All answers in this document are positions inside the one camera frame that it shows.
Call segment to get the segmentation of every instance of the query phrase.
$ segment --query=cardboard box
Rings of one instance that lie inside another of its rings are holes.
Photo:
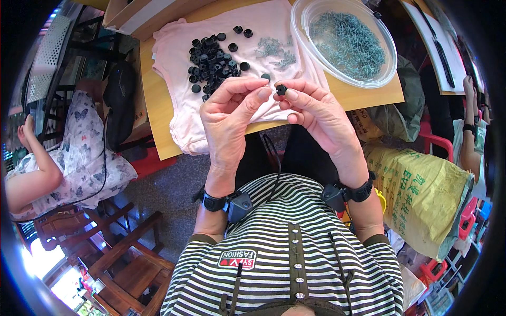
[[[146,110],[146,101],[144,99],[144,89],[142,88],[141,78],[141,58],[139,52],[139,46],[135,47],[130,54],[126,57],[126,61],[130,62],[135,69],[136,77],[136,88],[134,94],[134,105],[135,105],[135,121],[132,133],[123,142],[129,143],[141,139],[151,134],[151,126],[149,125],[148,112]],[[107,86],[107,79],[102,82],[102,93],[104,93],[105,87]],[[107,116],[109,108],[104,103],[104,115]]]
[[[104,28],[145,41],[168,22],[216,0],[110,0]]]

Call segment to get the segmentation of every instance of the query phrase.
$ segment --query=black bag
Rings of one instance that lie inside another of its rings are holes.
[[[104,102],[110,108],[107,115],[107,147],[114,152],[132,133],[135,120],[135,69],[126,61],[111,70],[104,91]]]

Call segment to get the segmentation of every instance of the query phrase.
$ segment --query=wooden table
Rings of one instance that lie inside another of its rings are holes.
[[[407,3],[407,4],[413,5],[413,1],[412,0],[399,0],[399,1],[401,2],[401,4],[402,4],[402,2],[404,2],[404,3]],[[429,7],[427,6],[427,4],[424,2],[424,0],[415,0],[415,1],[420,6],[421,10],[425,14],[427,14],[428,16],[430,16],[430,17],[432,17],[434,19],[436,18],[432,14],[432,12],[429,9]],[[413,24],[415,25],[418,33],[420,34],[420,37],[421,37],[422,41],[424,42],[424,45],[425,45],[427,51],[429,51],[429,45],[428,45],[427,41],[428,40],[432,41],[432,34],[426,33],[426,32],[422,32],[421,26],[415,21],[415,19],[411,15],[411,13],[406,9],[406,7],[403,4],[402,4],[402,7],[406,10],[406,12],[408,13],[408,16],[413,21]],[[431,54],[427,53],[427,55],[431,59],[432,65],[435,65],[436,63],[440,63],[441,62],[440,59],[439,59],[439,56],[436,57],[436,60],[435,60],[435,58]],[[456,79],[455,79],[455,70],[452,70],[452,74],[454,76],[453,81],[455,82],[455,86],[457,86],[457,84],[456,84],[457,82],[456,82]],[[439,76],[436,75],[436,79],[437,79],[437,82],[438,82],[438,87],[439,87],[439,93],[440,93],[440,95],[442,95],[442,96],[455,96],[455,95],[463,96],[463,95],[465,95],[463,89],[461,91],[460,90],[458,90],[458,91],[448,91],[448,90],[445,90],[445,89],[441,89],[441,82],[439,81],[440,80]]]
[[[220,13],[263,2],[263,0],[217,0],[200,9],[193,11],[184,18],[188,23],[202,21]],[[154,60],[151,59],[151,49],[155,40],[151,37],[141,42],[141,74],[146,109],[148,110],[149,122],[156,149],[160,160],[181,154],[181,149],[172,140],[168,124],[174,116],[171,97],[168,93],[165,80],[156,74],[151,67]],[[390,83],[378,89],[361,89],[344,83],[335,77],[325,73],[330,91],[335,95],[339,103],[346,111],[368,108],[383,104],[398,103],[404,101],[401,83],[397,73]],[[246,133],[252,133],[287,124],[286,121],[272,121],[252,123],[246,129]]]

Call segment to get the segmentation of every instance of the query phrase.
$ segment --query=fingernail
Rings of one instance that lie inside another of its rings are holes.
[[[296,101],[299,98],[299,94],[295,90],[288,89],[285,92],[285,98],[289,101]]]
[[[258,97],[260,99],[267,99],[272,93],[272,90],[270,88],[262,88],[259,92],[258,92]]]

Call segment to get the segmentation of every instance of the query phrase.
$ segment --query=perforated metal panel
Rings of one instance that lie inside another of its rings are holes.
[[[26,103],[37,101],[48,95],[51,79],[55,73],[63,41],[71,20],[57,15],[44,35],[33,62],[28,83]]]

